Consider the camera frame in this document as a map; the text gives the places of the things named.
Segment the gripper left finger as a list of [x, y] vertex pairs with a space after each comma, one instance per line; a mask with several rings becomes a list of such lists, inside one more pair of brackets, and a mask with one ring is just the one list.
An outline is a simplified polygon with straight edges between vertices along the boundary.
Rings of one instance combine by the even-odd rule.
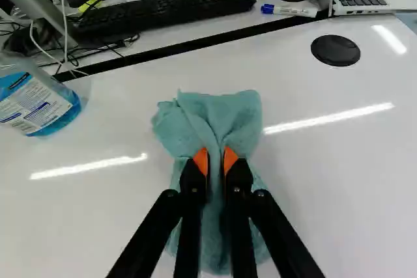
[[174, 277], [197, 277], [201, 216], [207, 201], [209, 153], [202, 148], [188, 158], [180, 190], [164, 190], [149, 210], [108, 277], [150, 277], [173, 229], [180, 225]]

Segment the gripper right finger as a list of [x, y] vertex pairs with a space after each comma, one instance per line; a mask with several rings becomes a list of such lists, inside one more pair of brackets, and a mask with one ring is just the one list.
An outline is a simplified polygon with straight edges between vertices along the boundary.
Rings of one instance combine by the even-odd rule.
[[253, 175], [247, 160], [228, 146], [223, 155], [223, 185], [233, 277], [257, 277], [250, 223], [261, 233], [281, 277], [324, 277], [271, 193], [252, 191]]

